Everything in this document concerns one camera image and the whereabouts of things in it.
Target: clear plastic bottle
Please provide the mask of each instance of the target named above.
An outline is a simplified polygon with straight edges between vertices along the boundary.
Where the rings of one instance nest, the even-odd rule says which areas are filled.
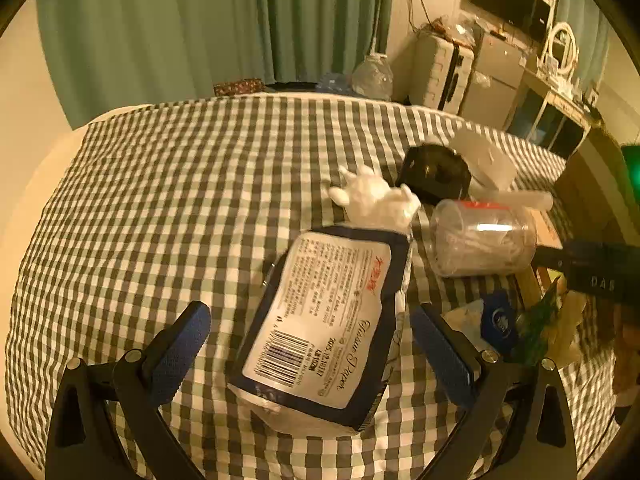
[[[386,54],[373,53],[365,57],[351,75],[351,87],[369,99],[391,101],[393,73]]]
[[[440,276],[511,274],[536,252],[536,225],[523,207],[442,200],[433,210],[428,246]]]

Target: checkered bedsheet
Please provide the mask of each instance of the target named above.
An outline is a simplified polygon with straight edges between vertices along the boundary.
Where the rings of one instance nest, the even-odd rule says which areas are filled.
[[[513,136],[424,108],[346,98],[242,96],[142,108],[90,125],[45,206],[20,266],[6,345],[10,423],[44,465],[47,428],[66,362],[120,358],[148,344],[189,300],[210,305],[212,332],[174,401],[161,409],[208,478],[415,478],[456,422],[405,324],[401,359],[374,425],[354,437],[291,438],[266,427],[225,387],[260,300],[262,280],[302,231],[344,220],[326,196],[338,166],[366,164],[389,182],[409,146],[486,135],[516,163],[519,189],[552,190],[555,155]],[[551,213],[562,238],[570,224]],[[518,302],[513,277],[442,279],[428,265],[427,214],[414,221],[408,301],[443,312],[496,287]],[[612,413],[612,356],[596,345],[594,313],[580,326],[583,361],[563,371],[578,464]],[[478,462],[497,449],[509,413]],[[121,440],[149,476],[125,428]]]

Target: wooden table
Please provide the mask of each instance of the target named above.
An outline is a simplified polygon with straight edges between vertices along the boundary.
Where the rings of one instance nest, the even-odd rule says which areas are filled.
[[[507,115],[507,119],[504,123],[504,130],[506,131],[508,126],[510,126],[511,121],[515,116],[516,110],[522,106],[527,93],[529,90],[535,92],[540,97],[543,98],[542,106],[540,107],[540,111],[538,112],[536,119],[533,121],[531,125],[531,129],[527,134],[526,140],[530,140],[533,134],[535,133],[538,123],[542,118],[542,115],[545,112],[546,106],[551,105],[556,110],[558,110],[562,114],[562,120],[558,125],[558,129],[554,133],[554,136],[551,139],[551,143],[548,148],[551,147],[556,142],[558,135],[560,134],[560,130],[564,126],[564,123],[567,119],[572,120],[574,123],[580,126],[584,133],[582,135],[582,140],[587,136],[589,130],[591,129],[591,118],[588,114],[585,113],[577,104],[573,101],[567,99],[562,94],[558,92],[555,88],[553,88],[546,79],[542,79],[536,75],[535,72],[526,68],[522,74],[522,79],[520,81],[520,85],[518,86],[518,91],[516,93],[516,97],[513,100],[513,104],[511,105],[511,110],[509,111],[509,115]]]

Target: clear plastic jar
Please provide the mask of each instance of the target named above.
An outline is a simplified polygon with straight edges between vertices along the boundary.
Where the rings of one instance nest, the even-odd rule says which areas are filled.
[[[536,225],[523,207],[442,200],[430,221],[428,255],[439,276],[511,274],[536,252]]]

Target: blue gripper pad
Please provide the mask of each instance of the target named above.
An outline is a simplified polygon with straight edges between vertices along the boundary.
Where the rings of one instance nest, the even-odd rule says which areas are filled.
[[[414,339],[447,397],[455,405],[471,409],[476,400],[474,373],[480,369],[479,364],[476,368],[472,362],[474,351],[468,348],[471,343],[463,334],[453,331],[440,314],[433,312],[431,304],[426,308],[411,307],[409,316]]]
[[[168,329],[160,331],[145,350],[143,376],[154,406],[171,402],[211,330],[211,312],[191,301]]]

